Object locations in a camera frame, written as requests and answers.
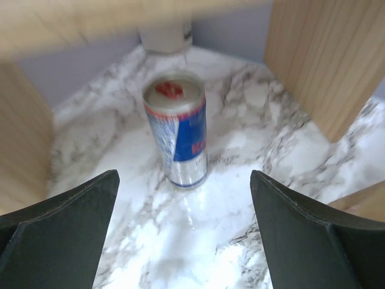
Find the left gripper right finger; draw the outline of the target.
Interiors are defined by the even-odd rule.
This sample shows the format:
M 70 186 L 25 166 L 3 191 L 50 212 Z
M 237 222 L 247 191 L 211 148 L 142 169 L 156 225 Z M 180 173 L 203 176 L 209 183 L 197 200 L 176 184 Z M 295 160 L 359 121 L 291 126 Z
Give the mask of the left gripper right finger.
M 250 189 L 274 288 L 384 288 L 384 222 L 332 208 L 258 170 Z

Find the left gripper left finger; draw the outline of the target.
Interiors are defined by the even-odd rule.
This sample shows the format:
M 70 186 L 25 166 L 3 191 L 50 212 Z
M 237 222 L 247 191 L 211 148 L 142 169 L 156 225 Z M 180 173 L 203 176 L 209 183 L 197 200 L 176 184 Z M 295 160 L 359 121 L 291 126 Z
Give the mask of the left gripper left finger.
M 1 288 L 92 288 L 119 187 L 108 170 L 1 216 Z

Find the blue silver drink can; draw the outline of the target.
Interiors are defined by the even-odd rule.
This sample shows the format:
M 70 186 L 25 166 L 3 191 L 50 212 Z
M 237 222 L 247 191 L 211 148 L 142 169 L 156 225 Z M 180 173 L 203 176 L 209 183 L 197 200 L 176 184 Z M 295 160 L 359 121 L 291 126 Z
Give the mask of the blue silver drink can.
M 165 70 L 143 89 L 143 104 L 167 179 L 179 188 L 208 174 L 203 81 L 186 70 Z

